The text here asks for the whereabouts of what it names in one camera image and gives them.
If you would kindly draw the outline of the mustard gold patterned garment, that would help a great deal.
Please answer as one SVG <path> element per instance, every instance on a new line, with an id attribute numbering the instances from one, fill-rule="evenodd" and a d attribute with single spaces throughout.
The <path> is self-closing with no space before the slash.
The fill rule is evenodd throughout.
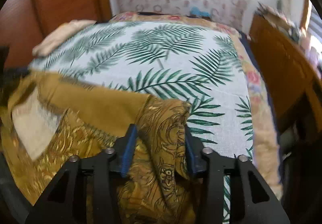
<path id="1" fill-rule="evenodd" d="M 111 90 L 56 73 L 1 77 L 1 146 L 15 184 L 35 204 L 71 155 L 111 148 L 136 124 L 128 180 L 117 187 L 124 223 L 193 223 L 185 155 L 190 104 Z"/>

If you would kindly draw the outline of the floral bed blanket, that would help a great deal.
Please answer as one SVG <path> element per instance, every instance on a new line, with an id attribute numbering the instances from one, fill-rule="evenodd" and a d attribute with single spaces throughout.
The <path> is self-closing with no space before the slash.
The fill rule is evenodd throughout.
<path id="1" fill-rule="evenodd" d="M 230 26 L 212 22 L 205 18 L 193 18 L 176 15 L 155 15 L 125 12 L 116 15 L 112 22 L 161 21 L 181 24 L 198 25 L 232 35 L 233 45 L 237 47 L 237 54 L 241 60 L 245 73 L 248 93 L 251 102 L 251 115 L 254 119 L 254 161 L 260 174 L 264 177 L 278 199 L 282 198 L 283 185 L 279 173 L 279 144 L 278 130 L 274 108 L 267 92 L 260 68 L 251 51 L 248 36 Z"/>

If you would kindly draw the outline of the cream folded cloth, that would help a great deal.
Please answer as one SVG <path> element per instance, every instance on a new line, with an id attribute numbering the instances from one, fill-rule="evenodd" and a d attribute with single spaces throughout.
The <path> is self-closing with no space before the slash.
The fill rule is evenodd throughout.
<path id="1" fill-rule="evenodd" d="M 44 40 L 32 49 L 34 57 L 46 57 L 54 49 L 74 36 L 84 28 L 95 24 L 94 20 L 72 20 L 68 23 L 61 24 L 57 29 L 51 32 Z"/>

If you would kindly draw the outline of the brown louvered wooden wardrobe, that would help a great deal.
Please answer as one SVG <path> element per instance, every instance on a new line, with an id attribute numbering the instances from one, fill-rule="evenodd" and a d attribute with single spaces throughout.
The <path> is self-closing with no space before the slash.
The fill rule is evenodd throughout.
<path id="1" fill-rule="evenodd" d="M 65 22 L 111 17 L 109 0 L 1 0 L 1 68 L 29 64 L 32 49 Z"/>

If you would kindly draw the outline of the wooden sideboard cabinet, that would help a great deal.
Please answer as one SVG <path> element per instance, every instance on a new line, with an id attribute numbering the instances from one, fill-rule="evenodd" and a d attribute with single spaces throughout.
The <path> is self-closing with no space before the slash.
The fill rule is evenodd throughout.
<path id="1" fill-rule="evenodd" d="M 249 36 L 279 129 L 298 121 L 321 132 L 321 79 L 299 46 L 257 14 Z"/>

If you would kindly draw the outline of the white palm leaf cloth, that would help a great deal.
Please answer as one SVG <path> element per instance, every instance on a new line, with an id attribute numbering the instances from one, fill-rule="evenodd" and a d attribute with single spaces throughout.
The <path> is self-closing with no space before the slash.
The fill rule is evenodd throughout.
<path id="1" fill-rule="evenodd" d="M 30 68 L 191 104 L 194 137 L 223 156 L 253 156 L 244 34 L 201 24 L 121 21 L 78 32 Z"/>

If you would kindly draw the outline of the white window blinds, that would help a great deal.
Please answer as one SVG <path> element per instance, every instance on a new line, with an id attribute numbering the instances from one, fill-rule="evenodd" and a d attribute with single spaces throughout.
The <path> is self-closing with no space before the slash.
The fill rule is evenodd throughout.
<path id="1" fill-rule="evenodd" d="M 314 6 L 312 6 L 311 10 L 308 31 L 322 43 L 322 20 Z"/>

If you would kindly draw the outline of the clutter of boxes on sideboard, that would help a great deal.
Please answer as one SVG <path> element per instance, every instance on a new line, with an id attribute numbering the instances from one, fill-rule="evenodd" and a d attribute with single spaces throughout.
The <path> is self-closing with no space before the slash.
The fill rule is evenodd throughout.
<path id="1" fill-rule="evenodd" d="M 308 31 L 312 6 L 310 0 L 304 0 L 300 25 L 296 25 L 283 12 L 262 3 L 259 3 L 257 13 L 300 45 L 313 68 L 321 71 L 321 43 Z"/>

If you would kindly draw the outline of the blue object behind bed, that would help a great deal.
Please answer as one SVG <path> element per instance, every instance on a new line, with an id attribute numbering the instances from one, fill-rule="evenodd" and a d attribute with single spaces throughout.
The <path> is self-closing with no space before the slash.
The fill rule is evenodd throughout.
<path id="1" fill-rule="evenodd" d="M 208 12 L 201 11 L 197 7 L 193 7 L 190 10 L 190 16 L 198 18 L 210 18 L 211 15 Z"/>

